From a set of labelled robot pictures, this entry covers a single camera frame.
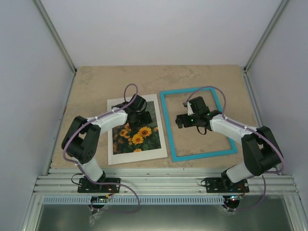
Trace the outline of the teal wooden picture frame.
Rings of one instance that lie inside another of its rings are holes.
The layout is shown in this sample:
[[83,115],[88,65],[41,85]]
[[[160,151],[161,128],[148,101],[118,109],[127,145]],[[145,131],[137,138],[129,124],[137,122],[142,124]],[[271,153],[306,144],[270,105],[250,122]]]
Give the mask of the teal wooden picture frame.
[[224,156],[224,155],[236,154],[238,152],[235,141],[229,138],[229,143],[231,145],[231,149],[222,150],[222,151],[215,151],[215,152],[200,153],[200,154],[192,154],[192,155],[186,155],[186,156],[177,156],[175,144],[174,144],[174,137],[173,137],[172,130],[171,130],[171,120],[170,120],[170,116],[168,115],[168,112],[167,112],[167,104],[166,104],[165,97],[167,95],[172,95],[172,94],[182,94],[182,93],[193,93],[193,94],[195,94],[198,91],[206,91],[206,90],[211,91],[212,96],[214,98],[214,101],[216,103],[216,106],[221,111],[222,106],[221,106],[220,101],[218,99],[216,89],[212,86],[201,87],[201,88],[178,89],[178,90],[165,90],[165,91],[160,92],[161,105],[162,105],[162,109],[163,109],[165,125],[166,125],[166,130],[167,130],[167,136],[168,136],[168,140],[169,140],[169,146],[170,146],[171,157],[172,157],[173,162],[191,161],[191,160],[202,159],[202,158]]

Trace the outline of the sunflower photo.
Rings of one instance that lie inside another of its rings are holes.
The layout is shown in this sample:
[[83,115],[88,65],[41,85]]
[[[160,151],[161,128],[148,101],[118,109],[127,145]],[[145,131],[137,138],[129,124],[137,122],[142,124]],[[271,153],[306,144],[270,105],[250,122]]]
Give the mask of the sunflower photo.
[[149,151],[161,148],[159,128],[156,119],[154,102],[147,103],[146,111],[152,123],[132,129],[129,123],[112,129],[113,155]]

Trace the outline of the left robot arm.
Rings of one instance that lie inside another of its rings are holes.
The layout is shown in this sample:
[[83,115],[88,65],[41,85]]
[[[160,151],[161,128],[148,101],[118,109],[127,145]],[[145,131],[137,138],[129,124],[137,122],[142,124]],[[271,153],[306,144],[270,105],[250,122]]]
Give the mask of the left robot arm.
[[83,174],[77,183],[78,193],[119,192],[121,179],[106,177],[95,159],[98,141],[102,134],[117,126],[129,124],[130,128],[138,128],[152,123],[146,107],[147,101],[134,94],[130,101],[124,101],[102,115],[73,119],[61,148],[64,159],[76,164]]

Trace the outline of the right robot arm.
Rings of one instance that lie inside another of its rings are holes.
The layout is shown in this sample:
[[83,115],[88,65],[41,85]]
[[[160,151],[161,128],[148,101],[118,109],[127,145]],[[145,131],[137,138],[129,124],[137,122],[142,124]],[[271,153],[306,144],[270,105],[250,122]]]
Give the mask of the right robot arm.
[[249,127],[229,119],[219,110],[211,111],[202,97],[184,102],[187,113],[176,117],[178,128],[204,128],[222,134],[242,147],[243,162],[236,164],[221,173],[221,187],[232,192],[238,184],[282,164],[283,155],[275,137],[266,126]]

